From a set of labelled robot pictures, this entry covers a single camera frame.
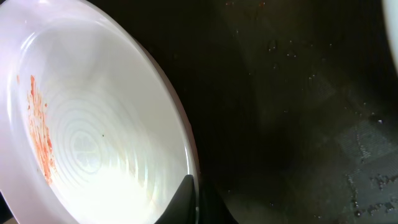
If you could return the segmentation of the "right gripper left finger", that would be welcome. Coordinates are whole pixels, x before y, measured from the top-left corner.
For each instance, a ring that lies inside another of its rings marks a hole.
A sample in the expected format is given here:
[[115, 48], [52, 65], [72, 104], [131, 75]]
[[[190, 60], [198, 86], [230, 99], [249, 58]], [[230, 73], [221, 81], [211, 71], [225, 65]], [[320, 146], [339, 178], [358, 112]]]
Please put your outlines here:
[[195, 224], [196, 193], [192, 175], [186, 175], [155, 224]]

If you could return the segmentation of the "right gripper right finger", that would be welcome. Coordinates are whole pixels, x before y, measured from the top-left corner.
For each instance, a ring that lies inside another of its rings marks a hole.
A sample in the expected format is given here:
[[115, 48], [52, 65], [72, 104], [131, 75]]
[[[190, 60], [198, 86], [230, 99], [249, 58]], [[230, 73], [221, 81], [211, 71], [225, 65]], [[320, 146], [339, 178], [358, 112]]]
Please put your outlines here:
[[211, 183], [202, 183], [199, 224], [238, 224]]

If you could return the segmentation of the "white plate with pink rim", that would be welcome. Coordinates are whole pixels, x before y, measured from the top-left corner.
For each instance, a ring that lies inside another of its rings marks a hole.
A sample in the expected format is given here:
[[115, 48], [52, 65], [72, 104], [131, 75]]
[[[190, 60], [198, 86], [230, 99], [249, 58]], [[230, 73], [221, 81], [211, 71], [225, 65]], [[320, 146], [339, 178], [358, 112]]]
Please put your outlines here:
[[149, 52], [88, 1], [1, 4], [1, 193], [18, 223], [155, 223], [192, 130]]

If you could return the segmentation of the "cream white plate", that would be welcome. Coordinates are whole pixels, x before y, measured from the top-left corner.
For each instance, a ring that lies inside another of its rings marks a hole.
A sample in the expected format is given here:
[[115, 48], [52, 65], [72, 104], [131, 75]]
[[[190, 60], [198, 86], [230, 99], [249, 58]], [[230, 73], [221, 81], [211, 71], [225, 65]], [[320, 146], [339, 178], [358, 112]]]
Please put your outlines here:
[[398, 0], [382, 0], [382, 10], [392, 61], [394, 63], [395, 69], [397, 70]]

